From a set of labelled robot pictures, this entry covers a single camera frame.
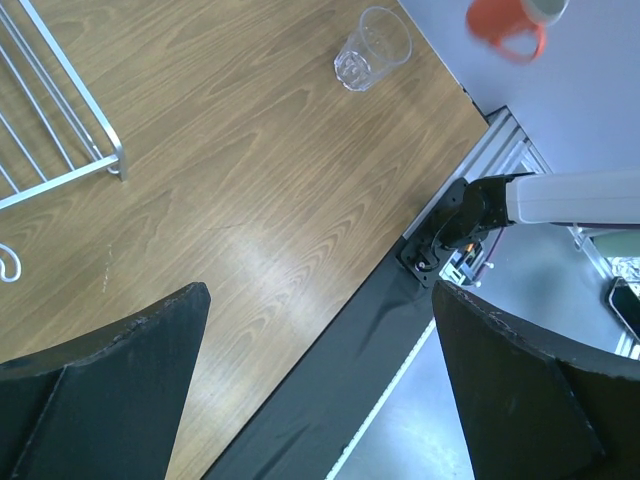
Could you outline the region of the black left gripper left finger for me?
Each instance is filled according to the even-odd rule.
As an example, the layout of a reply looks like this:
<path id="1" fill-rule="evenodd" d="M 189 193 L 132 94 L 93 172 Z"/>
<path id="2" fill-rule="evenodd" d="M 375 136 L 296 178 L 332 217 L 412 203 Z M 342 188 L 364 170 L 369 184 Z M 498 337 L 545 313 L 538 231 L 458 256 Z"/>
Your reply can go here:
<path id="1" fill-rule="evenodd" d="M 2 363 L 2 478 L 164 478 L 208 312 L 208 288 L 194 282 Z"/>

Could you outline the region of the orange mug white inside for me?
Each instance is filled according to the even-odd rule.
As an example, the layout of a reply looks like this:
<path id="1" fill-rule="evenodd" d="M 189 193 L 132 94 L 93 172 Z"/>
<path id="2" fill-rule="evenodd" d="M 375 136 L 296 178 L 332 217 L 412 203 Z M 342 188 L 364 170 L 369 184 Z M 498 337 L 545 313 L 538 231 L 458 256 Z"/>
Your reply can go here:
<path id="1" fill-rule="evenodd" d="M 466 27 L 477 40 L 492 47 L 505 59 L 526 64 L 537 59 L 547 44 L 547 28 L 565 13 L 568 1 L 477 0 L 465 15 Z M 521 53 L 507 48 L 509 38 L 531 34 L 535 48 Z"/>

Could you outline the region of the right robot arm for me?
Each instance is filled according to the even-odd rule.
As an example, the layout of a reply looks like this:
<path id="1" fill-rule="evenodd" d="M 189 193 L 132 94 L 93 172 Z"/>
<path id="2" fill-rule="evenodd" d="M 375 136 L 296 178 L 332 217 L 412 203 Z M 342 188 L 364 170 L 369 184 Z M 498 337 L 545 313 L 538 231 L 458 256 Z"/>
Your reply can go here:
<path id="1" fill-rule="evenodd" d="M 516 224 L 632 229 L 639 226 L 639 169 L 503 174 L 476 179 L 454 207 L 431 217 L 425 257 Z"/>

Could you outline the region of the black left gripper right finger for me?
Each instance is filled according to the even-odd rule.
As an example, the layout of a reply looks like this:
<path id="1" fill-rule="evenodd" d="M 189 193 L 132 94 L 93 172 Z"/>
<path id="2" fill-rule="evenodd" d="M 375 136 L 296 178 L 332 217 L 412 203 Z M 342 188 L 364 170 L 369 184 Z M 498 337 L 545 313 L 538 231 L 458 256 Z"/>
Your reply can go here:
<path id="1" fill-rule="evenodd" d="M 447 281 L 432 306 L 476 478 L 638 478 L 638 361 Z"/>

